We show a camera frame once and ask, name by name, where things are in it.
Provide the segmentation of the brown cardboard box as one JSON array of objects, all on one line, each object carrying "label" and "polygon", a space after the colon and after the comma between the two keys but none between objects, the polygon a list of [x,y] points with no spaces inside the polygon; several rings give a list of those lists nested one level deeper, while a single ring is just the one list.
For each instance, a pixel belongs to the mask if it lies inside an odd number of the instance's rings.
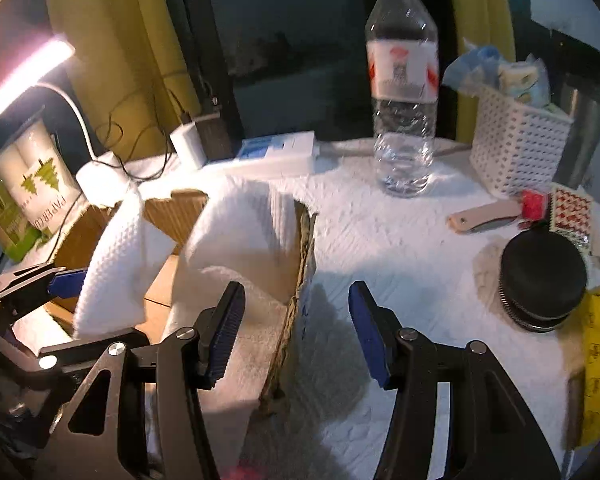
[{"label": "brown cardboard box", "polygon": [[116,208],[87,207],[65,234],[54,263],[86,272],[74,336],[145,322],[143,299],[177,252],[163,333],[196,332],[201,408],[234,417],[274,410],[311,240],[302,203],[253,181],[149,200],[129,190]]}]

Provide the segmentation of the white paper towel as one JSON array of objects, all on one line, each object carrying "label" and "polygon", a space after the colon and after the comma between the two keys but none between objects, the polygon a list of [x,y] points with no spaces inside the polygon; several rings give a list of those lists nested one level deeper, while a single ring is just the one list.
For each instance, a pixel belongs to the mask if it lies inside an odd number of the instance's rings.
[{"label": "white paper towel", "polygon": [[[174,240],[145,220],[130,188],[93,252],[80,292],[74,333],[96,336],[142,324],[144,297],[172,254]],[[246,307],[219,385],[200,395],[219,471],[239,460],[251,415],[272,398],[294,324],[291,299],[300,270],[296,202],[258,181],[226,181],[211,191],[180,256],[164,332],[192,325],[231,281]]]}]

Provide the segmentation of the pink handled utility knife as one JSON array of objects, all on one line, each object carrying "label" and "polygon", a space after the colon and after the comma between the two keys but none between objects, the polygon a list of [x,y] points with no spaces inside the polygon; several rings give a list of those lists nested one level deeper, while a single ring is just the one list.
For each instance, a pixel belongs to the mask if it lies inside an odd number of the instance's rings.
[{"label": "pink handled utility knife", "polygon": [[506,226],[522,213],[516,200],[497,200],[479,207],[466,209],[446,217],[446,225],[458,234],[468,234]]}]

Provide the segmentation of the white usb charger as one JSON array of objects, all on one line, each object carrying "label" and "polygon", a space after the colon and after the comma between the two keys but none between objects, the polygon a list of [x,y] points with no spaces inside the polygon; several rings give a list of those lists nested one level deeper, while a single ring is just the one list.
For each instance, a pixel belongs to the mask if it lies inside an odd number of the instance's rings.
[{"label": "white usb charger", "polygon": [[194,122],[188,122],[174,129],[170,133],[170,139],[181,165],[199,170],[208,162]]}]

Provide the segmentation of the white power strip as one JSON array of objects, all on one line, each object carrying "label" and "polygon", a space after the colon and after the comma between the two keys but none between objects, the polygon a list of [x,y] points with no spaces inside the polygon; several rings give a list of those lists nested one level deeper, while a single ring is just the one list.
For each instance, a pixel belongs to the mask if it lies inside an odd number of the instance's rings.
[{"label": "white power strip", "polygon": [[232,176],[268,179],[312,174],[317,155],[313,131],[245,139],[226,166]]}]

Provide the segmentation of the white perforated plastic basket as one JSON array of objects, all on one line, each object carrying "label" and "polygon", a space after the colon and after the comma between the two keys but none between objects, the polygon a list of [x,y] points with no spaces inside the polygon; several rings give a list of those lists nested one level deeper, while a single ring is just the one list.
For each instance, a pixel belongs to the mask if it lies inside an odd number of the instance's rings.
[{"label": "white perforated plastic basket", "polygon": [[547,192],[572,119],[555,105],[536,108],[488,86],[480,88],[470,162],[486,190],[509,198]]}]

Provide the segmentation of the white desk lamp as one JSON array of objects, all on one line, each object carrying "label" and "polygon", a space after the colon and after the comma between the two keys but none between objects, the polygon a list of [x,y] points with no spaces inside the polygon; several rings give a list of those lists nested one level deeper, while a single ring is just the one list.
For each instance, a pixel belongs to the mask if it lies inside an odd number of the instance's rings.
[{"label": "white desk lamp", "polygon": [[76,174],[78,183],[91,204],[114,206],[133,187],[130,178],[125,177],[120,165],[114,166],[113,162],[105,162],[95,155],[86,122],[76,103],[64,90],[43,80],[74,52],[76,49],[63,36],[27,40],[0,67],[0,116],[30,88],[44,88],[61,96],[76,116],[91,159]]}]

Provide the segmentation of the green paper cup pack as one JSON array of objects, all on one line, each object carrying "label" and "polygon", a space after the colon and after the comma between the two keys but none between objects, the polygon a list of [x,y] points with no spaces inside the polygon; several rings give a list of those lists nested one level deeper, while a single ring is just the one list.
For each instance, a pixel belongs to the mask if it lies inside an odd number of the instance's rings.
[{"label": "green paper cup pack", "polygon": [[20,262],[40,238],[0,177],[0,245],[13,262]]}]

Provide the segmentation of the black power adapter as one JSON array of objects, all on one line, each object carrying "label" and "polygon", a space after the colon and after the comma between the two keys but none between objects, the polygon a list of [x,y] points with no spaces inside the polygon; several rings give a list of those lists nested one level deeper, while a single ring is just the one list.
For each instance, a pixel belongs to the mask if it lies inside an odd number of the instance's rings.
[{"label": "black power adapter", "polygon": [[219,112],[195,117],[193,123],[209,160],[216,162],[234,158],[232,140]]}]

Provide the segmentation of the white paper cup pack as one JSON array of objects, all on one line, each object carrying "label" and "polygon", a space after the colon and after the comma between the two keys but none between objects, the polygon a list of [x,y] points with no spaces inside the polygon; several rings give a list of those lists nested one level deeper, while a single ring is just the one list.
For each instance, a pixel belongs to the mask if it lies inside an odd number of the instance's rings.
[{"label": "white paper cup pack", "polygon": [[1,149],[0,177],[30,225],[46,238],[60,229],[80,195],[39,117],[32,117]]}]

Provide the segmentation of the stainless steel tumbler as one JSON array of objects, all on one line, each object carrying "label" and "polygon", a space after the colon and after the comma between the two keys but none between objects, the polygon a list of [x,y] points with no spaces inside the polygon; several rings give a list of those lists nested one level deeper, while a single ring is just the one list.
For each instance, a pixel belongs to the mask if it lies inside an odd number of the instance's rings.
[{"label": "stainless steel tumbler", "polygon": [[575,190],[600,143],[600,83],[566,73],[558,84],[557,105],[572,123],[554,181]]}]

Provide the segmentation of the yellow curtain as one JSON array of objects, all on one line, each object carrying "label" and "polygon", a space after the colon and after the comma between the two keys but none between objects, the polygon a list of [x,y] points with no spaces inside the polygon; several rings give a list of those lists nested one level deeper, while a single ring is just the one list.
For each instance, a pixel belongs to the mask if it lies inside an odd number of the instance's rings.
[{"label": "yellow curtain", "polygon": [[46,0],[66,66],[97,140],[128,160],[157,156],[184,115],[201,111],[166,0]]}]

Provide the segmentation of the white table cloth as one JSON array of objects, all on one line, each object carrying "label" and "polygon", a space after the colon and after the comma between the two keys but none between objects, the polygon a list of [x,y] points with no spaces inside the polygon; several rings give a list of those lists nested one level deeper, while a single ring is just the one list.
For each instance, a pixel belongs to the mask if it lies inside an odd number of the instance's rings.
[{"label": "white table cloth", "polygon": [[226,400],[253,373],[236,347],[225,377],[202,396],[219,470],[256,468],[269,479],[368,479],[384,445],[394,395],[368,372],[348,310],[348,290],[364,281],[378,302],[430,340],[461,346],[483,340],[513,379],[556,460],[568,441],[570,378],[583,366],[580,322],[531,333],[501,305],[498,268],[514,226],[456,234],[452,212],[489,197],[469,153],[438,143],[428,188],[390,196],[375,179],[372,144],[324,143],[312,174],[272,179],[316,214],[312,276],[294,326],[284,395],[272,414],[252,401]]}]

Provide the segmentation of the black round lid stack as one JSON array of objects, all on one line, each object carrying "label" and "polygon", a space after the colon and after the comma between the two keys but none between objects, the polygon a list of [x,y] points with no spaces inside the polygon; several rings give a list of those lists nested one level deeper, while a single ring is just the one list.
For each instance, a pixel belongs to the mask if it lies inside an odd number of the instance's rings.
[{"label": "black round lid stack", "polygon": [[498,293],[509,317],[533,333],[548,333],[579,307],[588,284],[581,253],[567,237],[552,232],[545,220],[504,247]]}]

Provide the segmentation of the clear plastic water bottle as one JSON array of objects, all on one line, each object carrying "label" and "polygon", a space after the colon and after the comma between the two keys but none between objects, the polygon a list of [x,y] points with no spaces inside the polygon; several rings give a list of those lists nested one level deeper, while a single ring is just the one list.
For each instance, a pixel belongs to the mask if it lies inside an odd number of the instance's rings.
[{"label": "clear plastic water bottle", "polygon": [[437,26],[420,0],[376,0],[365,41],[377,181],[389,194],[417,195],[434,159]]}]

